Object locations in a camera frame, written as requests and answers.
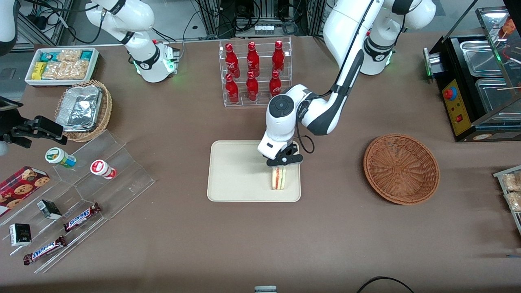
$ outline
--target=beige tray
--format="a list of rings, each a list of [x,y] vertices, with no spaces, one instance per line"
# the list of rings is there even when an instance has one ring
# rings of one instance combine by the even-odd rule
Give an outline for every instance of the beige tray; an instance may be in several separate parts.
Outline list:
[[[212,144],[208,174],[211,201],[296,202],[300,165],[287,166],[286,187],[271,189],[271,168],[258,151],[259,141],[218,140]]]

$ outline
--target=wicker basket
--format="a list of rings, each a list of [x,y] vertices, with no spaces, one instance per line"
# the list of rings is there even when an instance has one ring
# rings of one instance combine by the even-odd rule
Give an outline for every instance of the wicker basket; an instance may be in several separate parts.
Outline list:
[[[98,114],[98,118],[96,121],[96,128],[91,132],[64,132],[64,135],[76,142],[87,142],[94,138],[96,138],[98,135],[100,135],[108,125],[108,121],[110,120],[110,111],[112,111],[112,97],[110,96],[110,93],[108,92],[107,88],[99,81],[96,80],[89,80],[87,82],[82,82],[73,85],[73,87],[87,87],[87,86],[97,86],[100,87],[103,90],[103,98],[102,98],[102,104],[100,113]],[[61,108],[61,103],[64,99],[65,93],[61,96],[60,101],[58,102],[58,107],[56,107],[56,111],[54,111],[54,118],[58,117],[58,112]]]
[[[429,149],[400,134],[371,142],[364,155],[364,172],[377,193],[404,205],[428,200],[440,182],[438,163]]]

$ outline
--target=yellow control panel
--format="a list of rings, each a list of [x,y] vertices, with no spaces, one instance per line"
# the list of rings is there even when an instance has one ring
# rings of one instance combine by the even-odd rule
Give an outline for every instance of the yellow control panel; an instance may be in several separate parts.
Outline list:
[[[441,94],[443,95],[447,112],[449,112],[452,129],[454,129],[454,133],[458,136],[469,129],[471,124],[456,80],[451,81],[451,83],[441,91]]]

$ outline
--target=red switch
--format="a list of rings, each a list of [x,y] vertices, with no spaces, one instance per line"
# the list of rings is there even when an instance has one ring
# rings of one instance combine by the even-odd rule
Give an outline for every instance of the red switch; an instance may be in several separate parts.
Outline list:
[[[449,100],[450,98],[452,98],[452,95],[453,95],[453,94],[454,94],[454,93],[452,92],[451,89],[447,89],[447,90],[445,90],[445,91],[443,92],[443,97],[444,97],[445,99]]]

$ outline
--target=red bottle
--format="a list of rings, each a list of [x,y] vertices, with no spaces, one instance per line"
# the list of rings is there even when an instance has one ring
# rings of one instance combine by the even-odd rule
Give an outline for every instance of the red bottle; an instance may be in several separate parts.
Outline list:
[[[275,42],[275,51],[273,52],[273,70],[278,70],[281,74],[284,71],[284,51],[282,50],[282,41]]]
[[[225,49],[226,67],[228,68],[228,73],[232,74],[234,78],[239,78],[241,76],[241,71],[239,70],[239,60],[237,59],[237,55],[233,51],[232,44],[226,44]]]
[[[239,102],[239,88],[235,81],[233,81],[231,74],[226,74],[226,93],[230,103],[237,104]]]
[[[246,60],[248,61],[248,71],[253,71],[253,73],[255,74],[255,77],[258,77],[259,75],[261,75],[259,54],[257,53],[257,50],[255,49],[254,42],[248,43],[248,56],[246,57]]]
[[[259,83],[257,82],[257,79],[255,79],[255,73],[253,71],[248,71],[246,87],[248,88],[248,99],[250,99],[252,102],[257,101],[259,94]]]
[[[279,71],[273,70],[271,73],[271,80],[269,81],[269,94],[271,97],[274,97],[278,94],[280,94],[280,87],[281,87],[280,79],[279,79]]]

